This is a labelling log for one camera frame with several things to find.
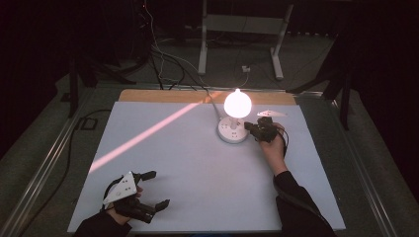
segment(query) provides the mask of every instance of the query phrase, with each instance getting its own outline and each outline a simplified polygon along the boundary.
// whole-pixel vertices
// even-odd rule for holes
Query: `lamp base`
[[[235,123],[235,129],[232,128],[232,123]],[[246,139],[249,131],[244,128],[244,120],[240,118],[226,117],[218,124],[219,137],[228,143],[240,143]]]

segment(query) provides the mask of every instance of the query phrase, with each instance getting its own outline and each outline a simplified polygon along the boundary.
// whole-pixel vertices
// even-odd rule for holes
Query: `dark background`
[[[118,36],[144,42],[133,20],[134,1],[2,1],[0,6],[1,120],[0,157],[56,95],[54,83],[68,73],[70,49],[76,45],[100,62],[118,65],[119,57],[146,56],[144,47],[123,48]],[[209,1],[209,12],[275,16],[254,4],[278,1]],[[201,23],[201,1],[149,1],[155,24],[178,40],[184,26]],[[336,38],[320,70],[338,69],[352,77],[361,99],[412,193],[419,175],[416,85],[419,7],[414,1],[306,1],[295,4],[292,36],[320,34]]]

